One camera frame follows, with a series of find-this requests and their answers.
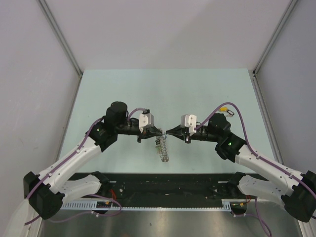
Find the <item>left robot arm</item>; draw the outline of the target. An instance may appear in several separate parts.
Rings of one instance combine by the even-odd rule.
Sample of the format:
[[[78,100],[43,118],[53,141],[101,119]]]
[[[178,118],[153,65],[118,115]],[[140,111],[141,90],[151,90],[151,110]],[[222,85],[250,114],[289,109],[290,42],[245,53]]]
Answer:
[[[140,111],[139,118],[131,118],[124,102],[113,102],[67,155],[39,174],[29,172],[24,176],[24,198],[40,218],[53,217],[62,205],[77,198],[93,195],[102,198],[108,194],[109,181],[101,172],[93,172],[75,181],[70,178],[116,142],[119,135],[136,136],[138,142],[162,136],[162,131],[154,126],[150,110],[141,108]]]

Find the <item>metal keyring holder disc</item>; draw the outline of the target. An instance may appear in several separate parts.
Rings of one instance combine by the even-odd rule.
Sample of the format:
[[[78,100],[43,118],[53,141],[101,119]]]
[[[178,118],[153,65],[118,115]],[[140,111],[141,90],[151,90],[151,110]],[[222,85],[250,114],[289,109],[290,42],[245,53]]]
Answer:
[[[156,137],[156,149],[158,151],[161,161],[168,162],[169,155],[167,150],[166,133],[161,128],[159,128],[159,131],[162,133],[162,135]]]

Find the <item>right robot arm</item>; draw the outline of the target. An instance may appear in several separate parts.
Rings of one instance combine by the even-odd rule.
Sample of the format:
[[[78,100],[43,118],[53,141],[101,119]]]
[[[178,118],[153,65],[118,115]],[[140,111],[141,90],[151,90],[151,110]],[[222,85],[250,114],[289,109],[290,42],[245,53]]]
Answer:
[[[295,219],[309,222],[316,210],[316,175],[291,169],[259,154],[246,140],[231,132],[231,124],[223,114],[216,113],[207,125],[197,128],[197,117],[183,115],[181,124],[166,132],[185,143],[193,140],[215,142],[215,151],[223,160],[247,167],[262,179],[237,172],[228,185],[233,198],[243,194],[274,202]]]

